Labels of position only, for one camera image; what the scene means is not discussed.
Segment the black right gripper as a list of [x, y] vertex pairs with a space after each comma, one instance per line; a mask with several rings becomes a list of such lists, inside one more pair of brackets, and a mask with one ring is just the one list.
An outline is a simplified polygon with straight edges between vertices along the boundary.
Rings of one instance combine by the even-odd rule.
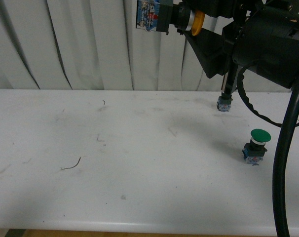
[[235, 89], [237, 74], [248, 69], [290, 89], [299, 76], [299, 0], [184, 0], [184, 13], [233, 18], [222, 34], [185, 32], [208, 78], [224, 76], [222, 88]]

